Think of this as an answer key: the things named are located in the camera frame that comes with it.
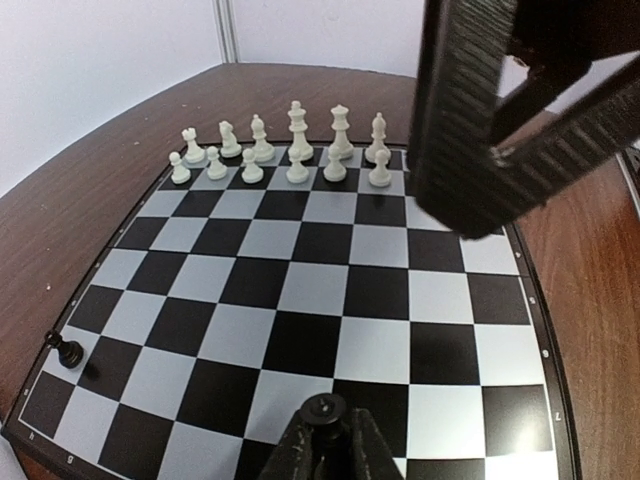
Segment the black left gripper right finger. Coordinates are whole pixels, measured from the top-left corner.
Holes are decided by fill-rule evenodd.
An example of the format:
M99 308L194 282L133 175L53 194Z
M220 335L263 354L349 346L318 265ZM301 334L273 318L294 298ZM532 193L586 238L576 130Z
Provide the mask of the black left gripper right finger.
M403 480L371 412L354 408L349 414L349 479Z

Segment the black pawn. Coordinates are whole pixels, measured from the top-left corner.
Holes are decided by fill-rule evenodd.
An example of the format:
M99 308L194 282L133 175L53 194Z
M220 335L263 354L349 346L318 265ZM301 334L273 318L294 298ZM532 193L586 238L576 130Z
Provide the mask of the black pawn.
M80 343L75 340L64 340L55 330L46 333L45 344L58 352L59 363L67 369L76 368L83 360L84 349Z

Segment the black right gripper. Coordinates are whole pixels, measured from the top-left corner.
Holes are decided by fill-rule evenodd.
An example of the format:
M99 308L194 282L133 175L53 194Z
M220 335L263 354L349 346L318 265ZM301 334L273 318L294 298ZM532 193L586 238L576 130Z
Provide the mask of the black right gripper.
M493 154L490 188L485 163L508 43L509 55L529 68L509 105L542 110L594 62L639 50L639 3L427 2L408 144L410 191L466 239L483 238L541 205L639 137L639 76L616 74L538 135Z

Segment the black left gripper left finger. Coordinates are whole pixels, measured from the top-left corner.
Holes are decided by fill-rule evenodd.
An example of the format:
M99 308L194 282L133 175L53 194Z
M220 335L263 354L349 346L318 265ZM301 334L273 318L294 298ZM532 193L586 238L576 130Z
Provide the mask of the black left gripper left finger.
M257 479L313 479L321 452L317 433L324 425L324 420L323 416L314 414L309 409L298 409Z

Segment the black piece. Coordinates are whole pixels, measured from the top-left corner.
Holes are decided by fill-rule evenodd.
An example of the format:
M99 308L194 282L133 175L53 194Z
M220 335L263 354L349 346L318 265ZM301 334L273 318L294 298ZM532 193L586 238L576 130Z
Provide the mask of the black piece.
M332 442L344 432L346 401L338 394L320 393L308 398L299 409L301 419L320 439Z

